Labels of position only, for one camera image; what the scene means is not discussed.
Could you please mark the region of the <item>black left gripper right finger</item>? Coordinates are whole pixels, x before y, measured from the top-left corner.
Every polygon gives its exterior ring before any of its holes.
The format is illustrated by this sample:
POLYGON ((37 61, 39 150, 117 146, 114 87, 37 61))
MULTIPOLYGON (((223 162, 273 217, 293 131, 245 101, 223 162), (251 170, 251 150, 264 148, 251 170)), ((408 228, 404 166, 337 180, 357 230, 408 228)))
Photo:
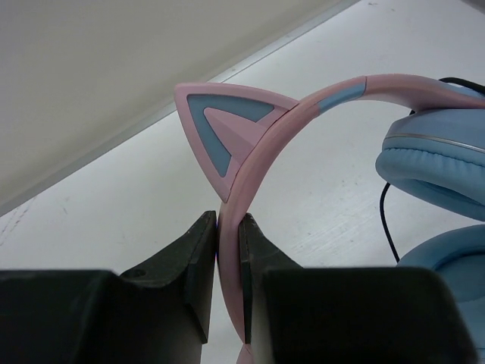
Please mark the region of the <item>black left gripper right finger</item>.
POLYGON ((424 268, 304 268, 238 227, 241 363, 477 363, 444 281, 424 268))

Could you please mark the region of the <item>pink blue cat-ear headphones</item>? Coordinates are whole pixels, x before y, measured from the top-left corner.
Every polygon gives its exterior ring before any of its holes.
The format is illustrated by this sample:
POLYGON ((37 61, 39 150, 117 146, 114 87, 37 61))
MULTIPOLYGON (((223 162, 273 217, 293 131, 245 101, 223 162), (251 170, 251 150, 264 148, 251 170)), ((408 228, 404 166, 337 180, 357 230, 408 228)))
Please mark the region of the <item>pink blue cat-ear headphones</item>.
POLYGON ((221 199, 217 268, 243 348, 238 227, 304 268, 424 268, 450 289, 484 361, 484 88, 380 74, 303 99, 181 83, 188 143, 221 199))

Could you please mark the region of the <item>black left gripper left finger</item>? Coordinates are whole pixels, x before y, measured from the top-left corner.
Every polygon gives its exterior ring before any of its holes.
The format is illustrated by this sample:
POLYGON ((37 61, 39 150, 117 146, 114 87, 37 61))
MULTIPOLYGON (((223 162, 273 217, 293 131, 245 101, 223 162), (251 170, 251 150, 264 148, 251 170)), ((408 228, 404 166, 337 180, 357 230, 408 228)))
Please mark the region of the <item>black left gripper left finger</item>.
POLYGON ((4 270, 3 363, 197 363, 208 341, 217 219, 116 275, 4 270))

